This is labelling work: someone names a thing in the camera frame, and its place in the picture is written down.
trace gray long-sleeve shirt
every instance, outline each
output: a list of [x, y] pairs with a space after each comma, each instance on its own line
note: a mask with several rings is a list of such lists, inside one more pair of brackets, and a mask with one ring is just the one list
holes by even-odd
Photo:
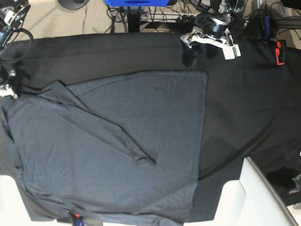
[[141, 72], [6, 99], [18, 183], [47, 206], [112, 223], [168, 226], [198, 182], [206, 74]]

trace blue container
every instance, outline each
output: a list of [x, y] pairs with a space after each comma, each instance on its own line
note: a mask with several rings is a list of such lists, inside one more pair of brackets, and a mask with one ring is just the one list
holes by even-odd
[[169, 0], [105, 0], [112, 7], [120, 6], [166, 6]]

